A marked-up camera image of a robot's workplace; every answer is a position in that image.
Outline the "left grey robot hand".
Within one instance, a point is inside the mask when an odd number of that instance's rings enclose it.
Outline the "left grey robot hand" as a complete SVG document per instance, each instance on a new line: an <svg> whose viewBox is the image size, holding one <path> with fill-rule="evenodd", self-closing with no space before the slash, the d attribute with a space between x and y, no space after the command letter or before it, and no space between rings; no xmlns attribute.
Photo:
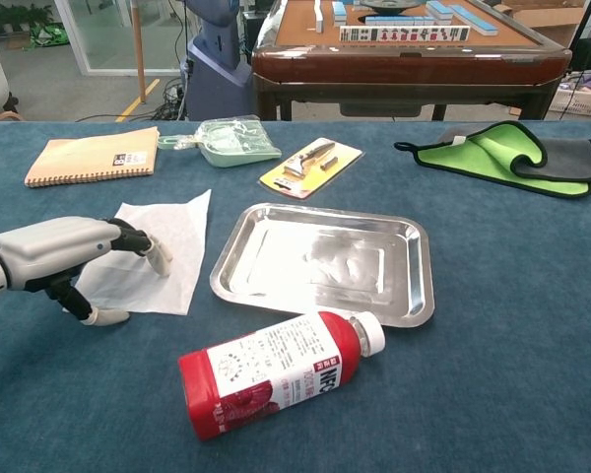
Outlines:
<svg viewBox="0 0 591 473"><path fill-rule="evenodd" d="M155 236L117 218L68 216L0 234L0 255L9 275L5 290L44 291L87 326L123 322L128 312L93 306L72 285L87 263L113 250L145 257L163 277L170 273L172 255Z"/></svg>

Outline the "white paper sheet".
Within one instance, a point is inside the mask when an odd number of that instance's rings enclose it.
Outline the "white paper sheet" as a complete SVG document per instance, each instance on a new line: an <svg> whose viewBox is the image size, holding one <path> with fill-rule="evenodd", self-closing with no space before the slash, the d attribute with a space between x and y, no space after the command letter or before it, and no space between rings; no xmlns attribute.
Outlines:
<svg viewBox="0 0 591 473"><path fill-rule="evenodd" d="M99 308L173 315L188 313L205 252L211 192L186 203L122 204L116 217L156 237L172 254L159 276L145 257L112 251L85 266L76 289Z"/></svg>

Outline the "blue mobile robot base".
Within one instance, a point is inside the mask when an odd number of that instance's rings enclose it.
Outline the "blue mobile robot base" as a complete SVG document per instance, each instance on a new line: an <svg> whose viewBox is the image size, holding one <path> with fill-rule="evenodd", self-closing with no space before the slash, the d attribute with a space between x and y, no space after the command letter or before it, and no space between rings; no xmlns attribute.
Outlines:
<svg viewBox="0 0 591 473"><path fill-rule="evenodd" d="M192 121L256 112L252 69L241 57L237 16L239 0L183 0L201 22L188 43L192 62L185 93Z"/></svg>

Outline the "silver metal tray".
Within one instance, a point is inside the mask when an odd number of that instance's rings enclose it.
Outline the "silver metal tray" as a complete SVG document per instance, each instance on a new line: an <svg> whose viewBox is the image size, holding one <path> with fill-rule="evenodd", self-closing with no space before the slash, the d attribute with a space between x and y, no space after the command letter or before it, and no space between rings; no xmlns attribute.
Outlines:
<svg viewBox="0 0 591 473"><path fill-rule="evenodd" d="M372 312L413 328L435 309L428 236L417 222L261 203L238 218L210 276L221 299L289 313Z"/></svg>

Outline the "tan spiral notebook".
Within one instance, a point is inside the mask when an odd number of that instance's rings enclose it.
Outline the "tan spiral notebook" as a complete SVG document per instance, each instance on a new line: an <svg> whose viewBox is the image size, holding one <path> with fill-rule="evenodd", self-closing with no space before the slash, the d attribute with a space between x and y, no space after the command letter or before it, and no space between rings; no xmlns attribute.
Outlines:
<svg viewBox="0 0 591 473"><path fill-rule="evenodd" d="M80 139L52 139L29 169L24 184L44 187L151 175L157 127Z"/></svg>

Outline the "green dustpan in plastic bag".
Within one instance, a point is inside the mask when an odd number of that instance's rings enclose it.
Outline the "green dustpan in plastic bag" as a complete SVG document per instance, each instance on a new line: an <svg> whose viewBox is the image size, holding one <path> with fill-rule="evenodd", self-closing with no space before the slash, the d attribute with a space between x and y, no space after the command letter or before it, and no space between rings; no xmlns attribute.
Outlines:
<svg viewBox="0 0 591 473"><path fill-rule="evenodd" d="M204 120L192 134L160 136L158 148L174 151L198 148L216 168L275 160L282 155L256 115Z"/></svg>

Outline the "green bag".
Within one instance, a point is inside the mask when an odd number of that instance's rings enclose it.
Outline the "green bag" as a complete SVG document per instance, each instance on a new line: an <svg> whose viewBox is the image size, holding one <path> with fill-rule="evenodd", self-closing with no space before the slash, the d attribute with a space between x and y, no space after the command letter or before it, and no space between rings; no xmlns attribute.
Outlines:
<svg viewBox="0 0 591 473"><path fill-rule="evenodd" d="M62 23L36 25L30 29L31 47L54 47L70 43Z"/></svg>

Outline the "wooden pole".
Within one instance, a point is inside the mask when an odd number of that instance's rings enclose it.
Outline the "wooden pole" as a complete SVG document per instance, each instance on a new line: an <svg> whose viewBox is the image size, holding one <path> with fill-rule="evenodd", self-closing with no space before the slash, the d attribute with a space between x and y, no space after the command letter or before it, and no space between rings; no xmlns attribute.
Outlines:
<svg viewBox="0 0 591 473"><path fill-rule="evenodd" d="M131 23L132 23L134 55L135 55L136 71L137 71L137 78L138 78L138 84L139 84L139 99L140 99L140 103L145 103L147 100L147 93L146 93L146 81L145 81L145 71L144 71L144 56L143 56L139 4L138 4L138 0L129 0L129 1L130 1L130 14L131 14Z"/></svg>

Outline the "red juice bottle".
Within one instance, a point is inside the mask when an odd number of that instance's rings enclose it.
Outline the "red juice bottle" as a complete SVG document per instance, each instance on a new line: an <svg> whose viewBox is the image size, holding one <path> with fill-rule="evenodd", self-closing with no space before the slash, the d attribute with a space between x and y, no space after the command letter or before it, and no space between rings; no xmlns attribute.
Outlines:
<svg viewBox="0 0 591 473"><path fill-rule="evenodd" d="M179 358L198 439L240 428L348 382L385 335L368 311L315 311Z"/></svg>

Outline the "razor in yellow blister pack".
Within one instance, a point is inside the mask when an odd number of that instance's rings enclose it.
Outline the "razor in yellow blister pack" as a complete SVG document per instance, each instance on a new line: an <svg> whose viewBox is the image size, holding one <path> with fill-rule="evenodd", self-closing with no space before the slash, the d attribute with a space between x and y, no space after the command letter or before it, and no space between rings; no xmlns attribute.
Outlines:
<svg viewBox="0 0 591 473"><path fill-rule="evenodd" d="M363 151L320 137L259 177L264 187L303 200L329 183Z"/></svg>

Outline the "brown mahjong table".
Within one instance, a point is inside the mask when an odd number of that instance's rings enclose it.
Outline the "brown mahjong table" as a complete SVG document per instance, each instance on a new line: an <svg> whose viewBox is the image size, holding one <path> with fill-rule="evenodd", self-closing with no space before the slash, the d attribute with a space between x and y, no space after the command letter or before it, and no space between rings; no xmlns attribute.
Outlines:
<svg viewBox="0 0 591 473"><path fill-rule="evenodd" d="M523 119L545 117L571 59L570 50L481 0L458 4L493 24L498 34L471 30L466 41L340 42L332 0L321 0L323 33L315 31L314 0L275 0L252 53L258 113L289 119L294 101L435 107L499 103Z"/></svg>

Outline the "blue mahjong tile row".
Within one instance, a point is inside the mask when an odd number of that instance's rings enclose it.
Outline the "blue mahjong tile row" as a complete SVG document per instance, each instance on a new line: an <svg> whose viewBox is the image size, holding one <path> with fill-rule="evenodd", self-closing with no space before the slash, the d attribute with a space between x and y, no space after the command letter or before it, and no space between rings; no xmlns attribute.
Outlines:
<svg viewBox="0 0 591 473"><path fill-rule="evenodd" d="M363 22L367 26L399 26L399 27L415 27L415 26L432 26L436 24L435 18L431 16L380 16L370 15L363 18Z"/></svg>
<svg viewBox="0 0 591 473"><path fill-rule="evenodd" d="M427 0L425 7L427 14L442 24L450 23L453 18L451 8L442 4L439 0Z"/></svg>
<svg viewBox="0 0 591 473"><path fill-rule="evenodd" d="M456 19L461 21L464 25L470 27L472 30L478 32L479 34L485 36L492 36L498 34L498 28L496 26L471 13L463 6L449 5L448 8Z"/></svg>

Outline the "green and grey microfiber cloth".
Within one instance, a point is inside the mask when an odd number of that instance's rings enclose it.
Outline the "green and grey microfiber cloth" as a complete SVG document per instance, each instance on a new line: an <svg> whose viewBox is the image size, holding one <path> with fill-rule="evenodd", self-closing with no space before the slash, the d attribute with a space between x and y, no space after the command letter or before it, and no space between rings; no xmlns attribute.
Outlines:
<svg viewBox="0 0 591 473"><path fill-rule="evenodd" d="M455 126L434 144L394 148L426 168L558 198L591 194L591 139L541 137L518 121Z"/></svg>

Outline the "blue felt table mat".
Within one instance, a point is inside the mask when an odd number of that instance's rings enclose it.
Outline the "blue felt table mat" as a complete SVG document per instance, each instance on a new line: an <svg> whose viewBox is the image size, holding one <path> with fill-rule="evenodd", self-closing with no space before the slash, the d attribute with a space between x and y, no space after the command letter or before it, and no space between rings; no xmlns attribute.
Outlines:
<svg viewBox="0 0 591 473"><path fill-rule="evenodd" d="M148 177L29 189L46 142L125 123L0 122L0 232L122 203L211 195L186 316L86 327L45 294L0 294L0 473L591 473L591 195L552 198L418 166L399 141L441 122L269 122L290 154L328 137L362 157L316 207L402 216L429 237L435 311L390 330L334 392L209 441L188 420L178 358L276 323L217 298L210 272L240 215L277 200L265 164L216 169L163 153ZM591 121L534 122L589 138Z"/></svg>

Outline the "white plastic basket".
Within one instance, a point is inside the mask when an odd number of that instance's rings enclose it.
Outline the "white plastic basket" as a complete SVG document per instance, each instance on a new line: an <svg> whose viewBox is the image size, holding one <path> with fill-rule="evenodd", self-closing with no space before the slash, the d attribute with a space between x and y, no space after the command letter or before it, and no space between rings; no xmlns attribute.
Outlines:
<svg viewBox="0 0 591 473"><path fill-rule="evenodd" d="M558 86L550 111L591 116L591 72L574 73Z"/></svg>

